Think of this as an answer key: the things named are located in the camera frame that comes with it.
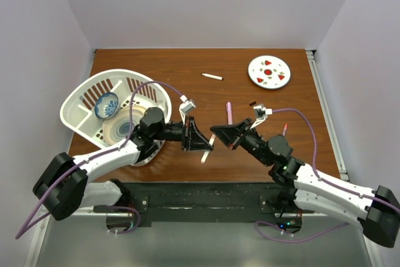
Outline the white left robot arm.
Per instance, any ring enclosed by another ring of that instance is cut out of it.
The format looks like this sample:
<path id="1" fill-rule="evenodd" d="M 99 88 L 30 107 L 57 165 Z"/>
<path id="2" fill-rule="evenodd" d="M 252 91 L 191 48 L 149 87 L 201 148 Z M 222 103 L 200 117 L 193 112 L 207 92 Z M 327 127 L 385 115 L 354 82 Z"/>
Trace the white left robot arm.
<path id="1" fill-rule="evenodd" d="M 81 206 L 89 183 L 112 170 L 148 159 L 159 149 L 158 141 L 180 142 L 184 151 L 213 150 L 194 117 L 166 123 L 163 111 L 153 107 L 119 143 L 75 158 L 66 153 L 56 155 L 32 191 L 55 220 L 63 220 Z"/>

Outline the white marker with black end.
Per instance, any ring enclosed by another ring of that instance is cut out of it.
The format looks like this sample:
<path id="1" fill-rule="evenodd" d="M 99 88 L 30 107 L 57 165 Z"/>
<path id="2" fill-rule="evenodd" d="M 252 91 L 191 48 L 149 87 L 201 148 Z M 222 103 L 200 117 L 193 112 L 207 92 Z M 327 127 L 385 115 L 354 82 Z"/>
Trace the white marker with black end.
<path id="1" fill-rule="evenodd" d="M 215 80 L 218 80 L 218 81 L 222 81 L 224 79 L 221 76 L 216 76 L 216 75 L 213 75 L 213 74 L 201 73 L 201 75 L 206 77 L 206 78 L 215 79 Z"/>

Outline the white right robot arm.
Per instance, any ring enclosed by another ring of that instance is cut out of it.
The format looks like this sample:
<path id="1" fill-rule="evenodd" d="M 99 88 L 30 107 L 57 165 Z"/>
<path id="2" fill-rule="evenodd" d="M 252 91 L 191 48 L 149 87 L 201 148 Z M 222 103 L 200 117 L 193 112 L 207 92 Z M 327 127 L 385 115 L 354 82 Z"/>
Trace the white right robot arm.
<path id="1" fill-rule="evenodd" d="M 270 177 L 290 189 L 278 197 L 283 211 L 291 213 L 298 208 L 326 214 L 354 225 L 380 246 L 394 247 L 399 234 L 399 201 L 389 188 L 367 188 L 324 174 L 292 156 L 293 149 L 283 135 L 263 140 L 249 118 L 210 130 L 226 147 L 242 147 L 269 166 Z"/>

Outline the pink highlighter pen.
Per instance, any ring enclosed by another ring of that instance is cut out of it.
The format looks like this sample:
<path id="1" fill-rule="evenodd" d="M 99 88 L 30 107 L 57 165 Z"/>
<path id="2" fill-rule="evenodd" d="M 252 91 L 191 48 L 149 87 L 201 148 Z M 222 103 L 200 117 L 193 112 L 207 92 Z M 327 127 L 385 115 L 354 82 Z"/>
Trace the pink highlighter pen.
<path id="1" fill-rule="evenodd" d="M 233 110 L 232 110 L 232 104 L 231 104 L 231 102 L 227 102 L 226 103 L 226 112 L 227 112 L 227 123 L 229 124 L 229 125 L 232 125 L 233 124 Z"/>

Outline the white thin pen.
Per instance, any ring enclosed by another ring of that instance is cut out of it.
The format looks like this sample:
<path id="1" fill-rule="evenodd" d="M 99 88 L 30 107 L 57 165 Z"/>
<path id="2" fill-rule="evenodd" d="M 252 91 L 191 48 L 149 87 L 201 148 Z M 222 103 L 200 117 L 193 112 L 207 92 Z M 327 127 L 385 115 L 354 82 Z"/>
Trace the white thin pen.
<path id="1" fill-rule="evenodd" d="M 201 158 L 201 163 L 204 164 L 208 158 L 209 151 L 205 151 L 202 158 Z"/>

